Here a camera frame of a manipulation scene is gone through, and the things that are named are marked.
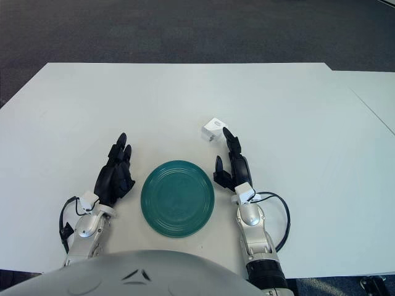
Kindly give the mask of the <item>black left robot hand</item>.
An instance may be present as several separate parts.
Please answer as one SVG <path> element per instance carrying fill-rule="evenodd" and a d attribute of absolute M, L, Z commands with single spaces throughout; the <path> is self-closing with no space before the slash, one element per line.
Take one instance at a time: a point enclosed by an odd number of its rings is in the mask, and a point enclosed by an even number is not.
<path fill-rule="evenodd" d="M 113 207 L 135 184 L 130 173 L 132 148 L 131 145 L 126 145 L 126 142 L 127 136 L 122 133 L 112 145 L 108 161 L 100 170 L 94 187 L 94 194 L 99 197 L 99 203 L 108 207 Z"/>

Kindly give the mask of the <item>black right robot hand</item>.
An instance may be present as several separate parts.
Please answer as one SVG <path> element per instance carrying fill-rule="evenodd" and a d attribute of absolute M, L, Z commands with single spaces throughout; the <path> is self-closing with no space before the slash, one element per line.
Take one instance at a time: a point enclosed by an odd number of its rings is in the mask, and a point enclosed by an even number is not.
<path fill-rule="evenodd" d="M 235 187 L 247 182 L 252 186 L 251 172 L 246 157 L 241 153 L 239 139 L 226 127 L 222 129 L 225 136 L 228 156 L 231 164 L 231 173 L 223 169 L 222 158 L 218 155 L 215 161 L 214 181 L 224 188 L 235 191 Z"/>

